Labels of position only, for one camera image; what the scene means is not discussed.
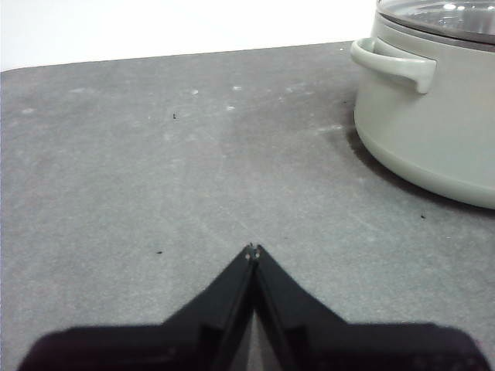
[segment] pot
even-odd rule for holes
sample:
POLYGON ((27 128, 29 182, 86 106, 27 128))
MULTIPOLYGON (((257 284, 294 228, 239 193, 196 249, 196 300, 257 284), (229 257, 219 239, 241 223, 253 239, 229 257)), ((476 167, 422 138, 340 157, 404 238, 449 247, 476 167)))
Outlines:
POLYGON ((409 182, 495 209, 495 0, 379 0, 354 120, 409 182))

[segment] white wall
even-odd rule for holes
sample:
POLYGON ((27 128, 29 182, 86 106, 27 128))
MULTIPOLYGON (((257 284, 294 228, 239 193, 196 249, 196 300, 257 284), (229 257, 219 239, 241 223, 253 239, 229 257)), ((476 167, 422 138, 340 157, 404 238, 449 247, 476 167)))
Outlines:
POLYGON ((367 36, 374 0, 2 0, 2 70, 367 36))

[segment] pot handle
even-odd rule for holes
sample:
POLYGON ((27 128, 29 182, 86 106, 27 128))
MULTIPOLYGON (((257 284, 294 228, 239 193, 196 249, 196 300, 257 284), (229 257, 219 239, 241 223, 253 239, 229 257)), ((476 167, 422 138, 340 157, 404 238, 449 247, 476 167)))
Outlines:
POLYGON ((436 69, 435 60, 397 49, 377 38, 368 37, 356 40, 350 47, 350 56, 354 62, 370 70, 415 81, 416 91, 420 94, 428 93, 432 85, 436 69), (375 46, 395 56, 378 54, 375 46))

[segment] gray countertop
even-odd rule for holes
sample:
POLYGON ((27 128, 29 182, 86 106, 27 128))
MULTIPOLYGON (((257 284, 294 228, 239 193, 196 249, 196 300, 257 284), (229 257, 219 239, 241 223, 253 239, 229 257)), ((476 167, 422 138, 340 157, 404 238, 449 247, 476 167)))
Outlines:
POLYGON ((2 369, 57 329, 163 321, 250 241, 345 319, 453 325, 494 363, 495 211, 371 157, 349 47, 3 73, 2 369))

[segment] pot lid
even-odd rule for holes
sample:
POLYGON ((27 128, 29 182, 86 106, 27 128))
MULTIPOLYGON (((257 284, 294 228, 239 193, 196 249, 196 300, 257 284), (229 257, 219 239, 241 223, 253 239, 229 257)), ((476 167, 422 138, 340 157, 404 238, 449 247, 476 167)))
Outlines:
POLYGON ((495 0, 377 0, 377 7, 403 26, 495 45, 495 0))

